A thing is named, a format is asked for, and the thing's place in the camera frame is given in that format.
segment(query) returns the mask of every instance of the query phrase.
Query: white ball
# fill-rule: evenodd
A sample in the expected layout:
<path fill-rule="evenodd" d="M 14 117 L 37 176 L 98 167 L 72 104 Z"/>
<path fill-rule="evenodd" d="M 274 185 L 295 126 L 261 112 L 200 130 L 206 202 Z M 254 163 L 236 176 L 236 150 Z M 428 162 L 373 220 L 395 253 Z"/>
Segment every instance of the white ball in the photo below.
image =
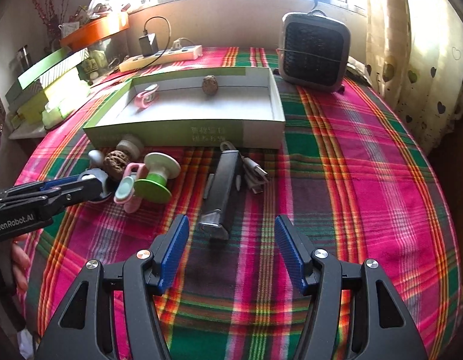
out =
<path fill-rule="evenodd" d="M 94 166 L 101 168 L 105 156 L 100 150 L 92 150 L 88 153 L 88 158 Z"/>

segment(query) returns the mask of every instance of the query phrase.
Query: green and white suction cup toy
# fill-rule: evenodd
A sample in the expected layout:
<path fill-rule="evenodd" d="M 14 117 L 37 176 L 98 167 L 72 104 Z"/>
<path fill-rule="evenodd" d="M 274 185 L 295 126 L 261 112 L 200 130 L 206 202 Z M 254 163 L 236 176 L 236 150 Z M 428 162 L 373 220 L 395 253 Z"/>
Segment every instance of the green and white suction cup toy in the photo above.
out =
<path fill-rule="evenodd" d="M 169 155 L 156 152 L 147 154 L 143 162 L 148 175 L 135 181 L 135 195 L 153 203 L 168 203 L 172 193 L 166 187 L 167 181 L 180 174 L 180 164 Z"/>

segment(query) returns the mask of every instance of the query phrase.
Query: green disc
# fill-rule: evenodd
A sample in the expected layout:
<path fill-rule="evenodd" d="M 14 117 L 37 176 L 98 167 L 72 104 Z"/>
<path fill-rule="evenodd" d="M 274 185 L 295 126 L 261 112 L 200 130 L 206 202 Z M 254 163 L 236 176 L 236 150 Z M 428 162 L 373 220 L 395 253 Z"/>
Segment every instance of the green disc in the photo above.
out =
<path fill-rule="evenodd" d="M 172 193 L 165 186 L 166 180 L 154 174 L 135 181 L 135 195 L 153 203 L 168 203 Z"/>

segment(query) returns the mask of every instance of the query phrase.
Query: power strip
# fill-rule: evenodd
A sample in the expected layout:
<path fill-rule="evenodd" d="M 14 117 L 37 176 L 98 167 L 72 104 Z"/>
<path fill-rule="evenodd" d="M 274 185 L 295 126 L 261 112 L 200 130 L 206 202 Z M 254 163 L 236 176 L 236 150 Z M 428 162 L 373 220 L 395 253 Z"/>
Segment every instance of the power strip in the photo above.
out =
<path fill-rule="evenodd" d="M 163 50 L 158 51 L 154 55 L 146 56 L 138 55 L 133 56 L 126 61 L 123 61 L 120 65 L 120 71 L 134 71 L 136 69 L 141 69 L 145 66 L 153 66 L 153 65 L 160 65 L 160 64 L 167 64 L 170 62 L 177 62 L 177 61 L 194 61 L 199 56 L 203 55 L 202 46 L 188 46 L 182 47 L 179 50 L 167 50 L 165 53 L 155 62 L 151 63 L 154 59 L 159 56 Z"/>

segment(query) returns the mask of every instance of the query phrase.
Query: portable heater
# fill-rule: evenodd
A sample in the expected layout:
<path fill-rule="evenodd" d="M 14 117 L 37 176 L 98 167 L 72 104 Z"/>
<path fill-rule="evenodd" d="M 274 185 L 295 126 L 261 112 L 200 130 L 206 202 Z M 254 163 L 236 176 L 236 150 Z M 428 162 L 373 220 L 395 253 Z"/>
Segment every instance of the portable heater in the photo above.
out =
<path fill-rule="evenodd" d="M 287 13 L 279 42 L 279 72 L 284 80 L 335 92 L 350 53 L 350 31 L 338 20 L 311 13 Z"/>

